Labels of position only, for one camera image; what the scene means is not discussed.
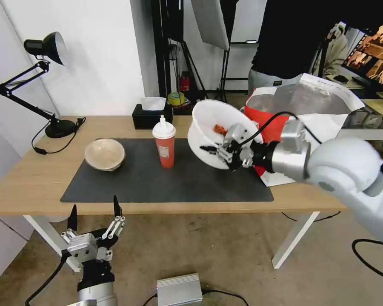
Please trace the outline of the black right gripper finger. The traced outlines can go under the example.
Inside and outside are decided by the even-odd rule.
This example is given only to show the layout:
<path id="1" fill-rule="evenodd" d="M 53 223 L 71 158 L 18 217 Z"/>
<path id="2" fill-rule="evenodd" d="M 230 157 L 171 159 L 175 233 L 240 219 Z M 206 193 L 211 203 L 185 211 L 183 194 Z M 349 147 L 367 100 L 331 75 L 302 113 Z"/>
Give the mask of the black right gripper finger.
<path id="1" fill-rule="evenodd" d="M 210 167 L 230 171 L 235 171 L 242 167 L 239 157 L 240 152 L 221 152 L 213 145 L 201 145 L 199 148 L 207 153 L 200 153 L 199 159 Z"/>
<path id="2" fill-rule="evenodd" d="M 234 138 L 223 137 L 220 141 L 215 142 L 217 150 L 221 152 L 241 152 L 242 146 Z"/>

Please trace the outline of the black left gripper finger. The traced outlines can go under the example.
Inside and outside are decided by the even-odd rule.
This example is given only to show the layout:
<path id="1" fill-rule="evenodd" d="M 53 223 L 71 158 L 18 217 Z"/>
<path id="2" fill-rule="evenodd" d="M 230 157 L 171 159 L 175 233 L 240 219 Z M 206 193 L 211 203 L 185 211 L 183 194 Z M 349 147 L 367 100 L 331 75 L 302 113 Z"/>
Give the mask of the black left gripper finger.
<path id="1" fill-rule="evenodd" d="M 78 225 L 78 218 L 77 218 L 77 206 L 74 205 L 70 216 L 67 218 L 67 229 L 64 232 L 61 232 L 60 236 L 61 238 L 67 243 L 70 244 L 73 238 L 77 236 L 77 225 Z"/>
<path id="2" fill-rule="evenodd" d="M 102 234 L 102 240 L 113 239 L 119 237 L 125 225 L 126 218 L 122 213 L 122 208 L 119 205 L 117 196 L 113 197 L 114 203 L 114 220 L 110 223 L 107 230 Z"/>

